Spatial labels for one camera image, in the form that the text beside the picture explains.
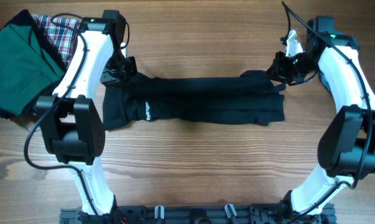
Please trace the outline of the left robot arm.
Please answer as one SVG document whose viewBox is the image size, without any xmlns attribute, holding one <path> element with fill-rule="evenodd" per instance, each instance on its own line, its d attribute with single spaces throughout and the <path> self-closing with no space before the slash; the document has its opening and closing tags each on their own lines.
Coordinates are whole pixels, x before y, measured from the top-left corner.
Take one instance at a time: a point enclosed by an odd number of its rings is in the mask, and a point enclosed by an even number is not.
<svg viewBox="0 0 375 224">
<path fill-rule="evenodd" d="M 134 57 L 126 54 L 130 33 L 119 11 L 84 17 L 74 29 L 78 46 L 69 68 L 51 96 L 40 96 L 37 127 L 45 148 L 67 169 L 78 188 L 82 206 L 63 209 L 61 223 L 126 223 L 107 185 L 100 156 L 105 129 L 93 99 L 98 84 L 119 86 L 137 75 Z"/>
</svg>

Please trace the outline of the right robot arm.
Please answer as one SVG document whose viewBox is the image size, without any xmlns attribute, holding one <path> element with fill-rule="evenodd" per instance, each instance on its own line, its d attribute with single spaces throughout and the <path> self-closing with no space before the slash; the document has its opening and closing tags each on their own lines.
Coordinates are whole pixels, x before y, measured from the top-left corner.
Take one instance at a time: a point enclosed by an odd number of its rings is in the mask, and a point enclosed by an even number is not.
<svg viewBox="0 0 375 224">
<path fill-rule="evenodd" d="M 315 216 L 342 189 L 354 189 L 375 174 L 375 94 L 358 60 L 359 44 L 335 30 L 332 17 L 317 16 L 305 24 L 306 45 L 288 31 L 266 71 L 268 79 L 299 85 L 311 72 L 320 74 L 333 97 L 336 116 L 318 144 L 318 163 L 306 180 L 279 203 L 282 219 L 295 222 Z"/>
</svg>

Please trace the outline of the black shirt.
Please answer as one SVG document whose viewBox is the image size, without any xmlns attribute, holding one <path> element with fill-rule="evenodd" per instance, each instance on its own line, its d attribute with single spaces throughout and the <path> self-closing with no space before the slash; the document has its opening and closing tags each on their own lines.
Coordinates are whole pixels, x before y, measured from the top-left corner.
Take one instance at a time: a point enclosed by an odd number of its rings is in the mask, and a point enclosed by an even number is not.
<svg viewBox="0 0 375 224">
<path fill-rule="evenodd" d="M 150 78 L 138 73 L 105 90 L 103 125 L 112 130 L 132 121 L 178 118 L 268 126 L 285 119 L 283 90 L 285 85 L 274 85 L 263 70 L 207 78 Z"/>
</svg>

